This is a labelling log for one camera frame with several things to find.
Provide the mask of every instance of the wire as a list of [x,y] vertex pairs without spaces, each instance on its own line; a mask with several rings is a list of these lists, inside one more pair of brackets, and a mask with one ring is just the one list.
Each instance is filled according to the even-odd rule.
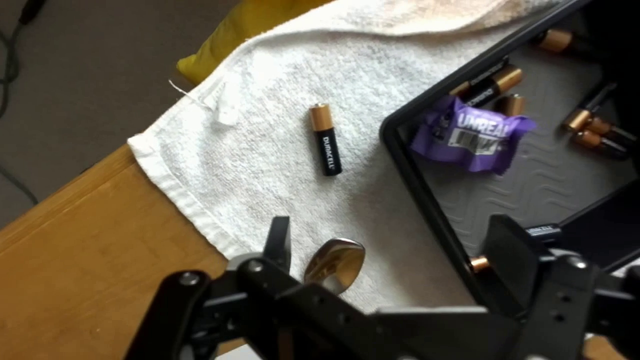
[[1,163],[0,163],[0,176],[8,180],[8,184],[12,184],[13,187],[18,187],[24,198],[28,198],[32,204],[37,204],[37,196],[26,187],[24,182],[19,182],[13,174],[9,174]]
[[13,28],[13,31],[9,36],[6,36],[3,31],[0,31],[0,42],[6,48],[6,56],[3,56],[3,72],[0,77],[0,86],[1,86],[1,96],[0,96],[0,118],[3,115],[6,108],[8,108],[8,97],[9,97],[9,84],[18,77],[19,74],[19,59],[16,54],[16,43],[18,43],[18,36],[19,36],[22,23],[18,23]]
[[[0,42],[6,48],[3,56],[3,66],[1,66],[1,77],[0,77],[0,119],[8,108],[8,97],[9,97],[9,84],[18,77],[19,74],[19,61],[16,54],[16,43],[19,36],[22,23],[13,28],[9,36],[0,31]],[[32,204],[37,204],[37,196],[24,184],[19,182],[13,174],[9,174],[1,163],[0,163],[0,176],[6,177],[8,184],[12,184],[16,190],[24,194]]]

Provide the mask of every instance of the black tray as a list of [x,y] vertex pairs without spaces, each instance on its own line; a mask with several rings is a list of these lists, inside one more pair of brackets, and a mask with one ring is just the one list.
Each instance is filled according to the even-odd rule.
[[[488,307],[503,307],[503,304],[500,301],[508,301],[495,294],[503,292],[500,288],[500,279],[492,274],[492,272],[484,272],[481,276],[474,274],[469,270],[469,256],[474,256],[474,250],[469,250],[467,243],[463,243],[463,233],[460,228],[460,217],[449,217],[449,210],[446,206],[446,194],[441,191],[441,187],[438,187],[438,176],[441,180],[441,184],[448,185],[455,185],[449,184],[452,177],[460,176],[460,172],[455,174],[455,169],[449,169],[446,166],[433,166],[433,163],[425,163],[424,159],[418,159],[410,149],[407,149],[407,141],[418,126],[418,122],[422,122],[422,115],[427,112],[427,108],[432,108],[438,100],[441,100],[441,96],[446,96],[455,84],[474,77],[474,74],[480,74],[481,69],[490,68],[492,63],[500,61],[503,56],[513,58],[513,63],[517,61],[529,61],[529,66],[539,66],[539,61],[543,61],[543,54],[532,54],[529,50],[529,40],[539,33],[541,30],[553,26],[553,23],[576,23],[577,28],[584,26],[584,30],[590,33],[590,37],[596,43],[605,43],[605,48],[613,54],[612,59],[603,61],[603,63],[593,63],[596,69],[593,74],[590,72],[590,68],[581,66],[568,66],[572,68],[572,72],[577,68],[577,72],[573,74],[576,81],[568,81],[569,86],[563,90],[563,97],[560,97],[560,102],[568,102],[563,104],[566,110],[555,110],[552,112],[552,127],[558,127],[558,123],[562,122],[562,118],[566,115],[563,112],[568,112],[569,108],[573,108],[577,104],[577,97],[581,97],[587,90],[590,84],[601,76],[605,77],[613,77],[617,80],[617,90],[613,93],[612,100],[612,108],[610,112],[617,118],[617,122],[633,131],[640,134],[640,122],[635,118],[640,118],[640,110],[637,106],[633,106],[635,100],[635,84],[640,84],[640,69],[635,68],[637,58],[630,58],[630,43],[626,42],[627,36],[627,23],[620,21],[620,18],[623,18],[623,11],[630,11],[630,3],[623,1],[605,1],[605,0],[569,0],[563,3],[553,5],[552,10],[539,14],[538,18],[529,20],[528,23],[524,23],[517,31],[505,36],[501,42],[497,42],[495,45],[492,45],[488,52],[480,54],[478,58],[474,58],[471,61],[467,61],[465,66],[462,66],[460,69],[455,69],[452,76],[443,77],[441,81],[438,81],[436,86],[427,88],[424,93],[420,93],[418,97],[414,97],[412,102],[407,102],[406,106],[401,106],[400,110],[396,110],[393,114],[390,114],[381,127],[379,127],[379,135],[381,141],[385,144],[396,168],[400,169],[412,198],[415,199],[422,216],[425,217],[425,222],[432,225],[440,246],[443,247],[443,251],[449,256],[452,263],[455,265],[460,277],[465,282],[467,290],[471,292],[471,295],[480,301],[486,304]],[[547,74],[539,74],[539,77],[543,80],[543,76],[547,80],[558,77],[553,76],[553,72]],[[620,163],[612,163],[612,159],[603,159],[603,158],[596,158],[590,153],[584,153],[579,149],[573,147],[560,147],[562,152],[573,152],[572,156],[576,158],[576,161],[592,161],[592,163],[601,163],[601,168],[598,166],[598,169],[601,174],[616,174],[610,184],[599,185],[598,191],[592,194],[592,198],[579,198],[579,201],[573,201],[573,207],[568,207],[566,213],[558,211],[553,216],[553,222],[560,222],[563,225],[569,224],[577,224],[579,216],[584,217],[586,213],[592,213],[590,210],[603,201],[607,196],[613,194],[616,187],[637,187],[637,185],[623,185],[630,184],[637,177],[637,156],[633,153],[632,161],[626,161],[622,168]],[[568,166],[558,166],[558,172],[573,172]],[[511,207],[484,207],[486,213],[486,224],[488,224],[488,216],[490,213],[500,213],[500,211],[511,211]],[[637,256],[635,250],[630,250],[627,241],[620,247],[622,254],[616,256],[607,256],[605,260],[605,267],[613,270],[620,263],[626,263],[630,258]]]

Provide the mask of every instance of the metal screw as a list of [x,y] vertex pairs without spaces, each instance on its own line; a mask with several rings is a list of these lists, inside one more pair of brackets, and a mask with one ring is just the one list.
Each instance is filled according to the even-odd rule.
[[203,338],[205,338],[205,331],[192,333],[192,340],[203,340]]
[[230,318],[230,319],[226,319],[226,330],[236,330],[236,321],[234,321],[234,318]]
[[193,285],[199,282],[199,276],[196,272],[181,272],[180,284]]
[[568,258],[568,263],[569,265],[573,265],[573,267],[577,267],[577,270],[584,270],[587,263],[581,260],[581,258],[577,258],[577,256],[569,256]]
[[249,272],[262,272],[263,263],[258,260],[249,260],[245,265]]

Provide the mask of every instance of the yellow cloth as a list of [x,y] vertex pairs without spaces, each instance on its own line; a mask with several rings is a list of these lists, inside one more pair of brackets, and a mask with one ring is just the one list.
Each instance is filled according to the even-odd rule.
[[197,84],[243,40],[291,20],[330,0],[240,0],[192,56],[180,58],[175,68]]

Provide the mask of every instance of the battery copper top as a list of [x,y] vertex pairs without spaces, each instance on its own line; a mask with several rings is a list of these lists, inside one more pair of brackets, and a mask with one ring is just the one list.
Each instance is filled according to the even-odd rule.
[[568,43],[572,43],[572,37],[572,31],[550,28],[543,31],[543,37],[538,42],[538,48],[560,54],[568,48]]
[[505,66],[501,72],[492,76],[500,92],[513,88],[521,80],[521,68]]
[[596,131],[584,129],[584,131],[577,131],[573,140],[586,147],[598,147],[601,141],[601,135],[598,135]]
[[572,131],[579,131],[590,122],[590,118],[592,114],[579,108],[563,122],[563,126]]
[[449,90],[449,96],[460,96],[462,92],[465,92],[469,88],[469,81],[462,81],[457,84],[453,90]]
[[519,93],[508,93],[497,102],[497,112],[505,115],[521,115],[524,114],[524,97]]
[[593,131],[593,134],[607,134],[613,126],[599,118],[599,115],[592,115],[590,122],[587,122],[587,129]]
[[488,258],[484,256],[478,256],[478,258],[471,258],[471,270],[478,274],[486,267],[490,267],[492,263],[488,261]]
[[313,131],[324,131],[324,129],[334,127],[332,112],[330,112],[327,104],[319,102],[319,104],[311,106],[311,127],[313,127]]

